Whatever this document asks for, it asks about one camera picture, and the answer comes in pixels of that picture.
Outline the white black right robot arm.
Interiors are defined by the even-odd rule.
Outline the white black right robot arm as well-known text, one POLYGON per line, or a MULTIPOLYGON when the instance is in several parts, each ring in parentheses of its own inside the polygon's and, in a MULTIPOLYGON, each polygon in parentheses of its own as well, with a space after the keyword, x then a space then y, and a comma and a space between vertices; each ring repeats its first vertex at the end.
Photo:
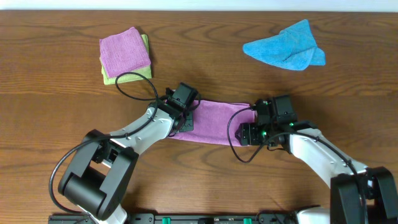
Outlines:
POLYGON ((397 223, 397 188, 385 167, 370 168, 324 137, 310 121, 243 123, 243 146, 276 147, 300 159, 330 189, 330 207, 295 212, 296 223, 397 223))

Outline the purple microfiber cloth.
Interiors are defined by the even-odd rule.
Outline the purple microfiber cloth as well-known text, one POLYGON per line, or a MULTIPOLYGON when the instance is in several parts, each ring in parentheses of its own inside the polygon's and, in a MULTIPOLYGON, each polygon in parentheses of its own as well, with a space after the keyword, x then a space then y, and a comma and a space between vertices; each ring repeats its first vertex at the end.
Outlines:
POLYGON ((239 146, 239 141, 234 134, 241 123, 253 123, 255 112, 246 110, 235 114, 235 112, 249 107, 247 103, 220 103, 207 100, 195 100, 198 106, 193 111, 194 130, 177 133, 174 139, 208 144, 219 144, 227 146, 239 146))

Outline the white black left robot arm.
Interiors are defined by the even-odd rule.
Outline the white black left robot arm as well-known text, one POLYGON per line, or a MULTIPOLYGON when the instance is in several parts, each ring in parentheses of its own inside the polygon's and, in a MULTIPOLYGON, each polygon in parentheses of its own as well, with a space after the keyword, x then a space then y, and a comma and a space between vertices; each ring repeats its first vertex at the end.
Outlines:
POLYGON ((121 201, 139 156, 184 125, 186 115, 195 108, 192 103, 159 100, 118 131, 90 131, 70 151, 73 158, 58 184, 58 192, 96 223, 125 223, 127 212, 121 201))

